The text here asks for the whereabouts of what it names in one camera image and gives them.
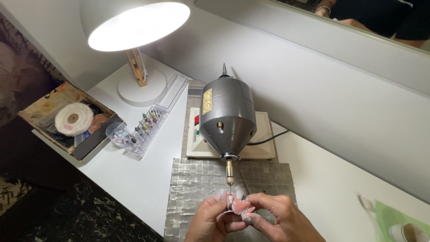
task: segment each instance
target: lamp shade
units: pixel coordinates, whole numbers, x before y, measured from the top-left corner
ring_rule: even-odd
[[[82,0],[80,20],[91,48],[117,51],[158,40],[179,28],[190,9],[179,0]]]

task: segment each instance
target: yellow label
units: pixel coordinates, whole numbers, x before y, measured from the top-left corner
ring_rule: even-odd
[[[212,88],[203,94],[203,115],[212,110]]]

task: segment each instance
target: hand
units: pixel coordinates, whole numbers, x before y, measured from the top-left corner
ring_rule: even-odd
[[[227,211],[227,193],[221,189],[201,202],[191,221],[184,242],[222,242],[228,233],[244,230],[248,224],[239,215]]]
[[[289,197],[259,193],[249,195],[245,201],[251,202],[256,209],[267,209],[275,216],[275,225],[258,214],[246,214],[242,218],[271,242],[326,242]]]
[[[323,16],[326,18],[330,18],[329,10],[326,8],[320,8],[315,12],[316,15]]]
[[[368,29],[366,26],[364,26],[362,23],[358,22],[355,19],[345,19],[345,20],[340,20],[339,22],[373,33],[372,30]]]

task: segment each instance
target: red switch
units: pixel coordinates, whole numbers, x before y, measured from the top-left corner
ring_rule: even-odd
[[[194,126],[199,124],[199,116],[194,117]]]

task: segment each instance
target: cardboard box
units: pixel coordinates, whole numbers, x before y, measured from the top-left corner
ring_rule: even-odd
[[[83,102],[90,105],[92,109],[99,109],[100,113],[108,113],[111,117],[104,122],[94,133],[90,134],[82,143],[74,147],[70,146],[71,138],[59,139],[55,134],[47,131],[49,126],[53,124],[57,113],[66,105]],[[70,156],[78,161],[88,163],[107,143],[109,139],[106,137],[106,129],[109,125],[115,122],[123,122],[117,113],[110,110],[97,100],[73,86],[69,82],[65,82],[55,88],[44,97],[37,100],[35,103],[28,106],[26,109],[18,113],[20,117],[26,120],[40,134],[47,138],[50,142],[67,152]]]

